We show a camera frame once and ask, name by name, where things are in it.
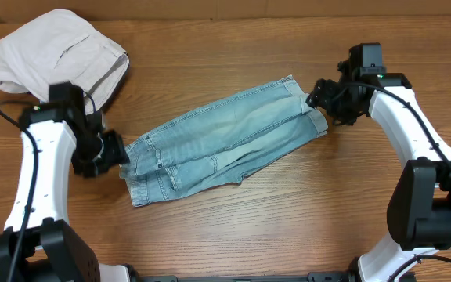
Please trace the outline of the light blue denim shorts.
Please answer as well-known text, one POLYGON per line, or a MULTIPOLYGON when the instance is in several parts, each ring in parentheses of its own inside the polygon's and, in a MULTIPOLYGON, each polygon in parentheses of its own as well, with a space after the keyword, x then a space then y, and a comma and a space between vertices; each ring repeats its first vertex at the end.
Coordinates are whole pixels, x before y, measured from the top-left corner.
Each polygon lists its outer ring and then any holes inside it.
POLYGON ((244 178, 324 136, 328 124, 292 76, 170 120, 125 147, 132 205, 189 197, 244 178))

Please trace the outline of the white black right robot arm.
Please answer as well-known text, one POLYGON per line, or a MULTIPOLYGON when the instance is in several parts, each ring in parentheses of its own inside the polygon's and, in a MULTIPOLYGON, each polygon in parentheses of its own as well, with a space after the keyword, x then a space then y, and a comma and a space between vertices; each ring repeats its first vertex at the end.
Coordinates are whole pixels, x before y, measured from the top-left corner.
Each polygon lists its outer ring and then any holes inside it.
POLYGON ((372 118, 402 164, 387 209, 388 233, 347 271, 313 272, 310 281, 414 281, 412 268, 426 259, 451 264, 438 254, 451 248, 451 147, 420 109, 402 73, 389 73, 381 45, 362 43, 337 65, 338 81, 319 79, 307 98, 335 126, 372 118))

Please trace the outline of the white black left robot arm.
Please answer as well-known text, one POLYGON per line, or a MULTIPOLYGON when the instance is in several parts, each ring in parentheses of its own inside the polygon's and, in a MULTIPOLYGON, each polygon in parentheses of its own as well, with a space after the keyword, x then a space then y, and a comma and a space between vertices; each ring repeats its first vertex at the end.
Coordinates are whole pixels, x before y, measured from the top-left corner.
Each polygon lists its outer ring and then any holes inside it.
POLYGON ((110 266, 69 224, 70 172, 94 178, 129 158, 121 136, 106 130, 104 115, 85 111, 89 95, 63 82, 49 101, 24 102, 18 120, 23 160, 15 201, 0 234, 0 281, 137 281, 130 265, 110 266))

